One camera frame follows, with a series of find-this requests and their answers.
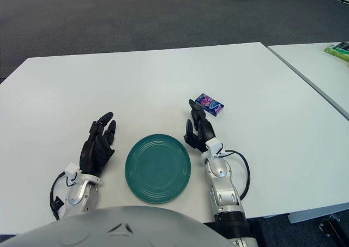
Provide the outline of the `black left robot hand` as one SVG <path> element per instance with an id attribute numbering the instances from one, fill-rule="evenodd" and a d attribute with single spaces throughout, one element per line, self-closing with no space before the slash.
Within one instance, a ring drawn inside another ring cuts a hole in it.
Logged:
<path id="1" fill-rule="evenodd" d="M 113 112 L 108 112 L 92 123 L 80 155 L 82 173 L 100 177 L 114 154 L 111 145 L 115 139 L 117 123 L 112 117 Z"/>

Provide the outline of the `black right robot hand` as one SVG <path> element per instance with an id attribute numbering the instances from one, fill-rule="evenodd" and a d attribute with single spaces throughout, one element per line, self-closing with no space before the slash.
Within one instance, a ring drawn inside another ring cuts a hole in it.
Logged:
<path id="1" fill-rule="evenodd" d="M 186 122 L 184 140 L 189 146 L 203 153 L 207 151 L 206 142 L 215 138 L 215 133 L 203 107 L 191 99 L 189 105 L 193 121 L 188 119 Z"/>

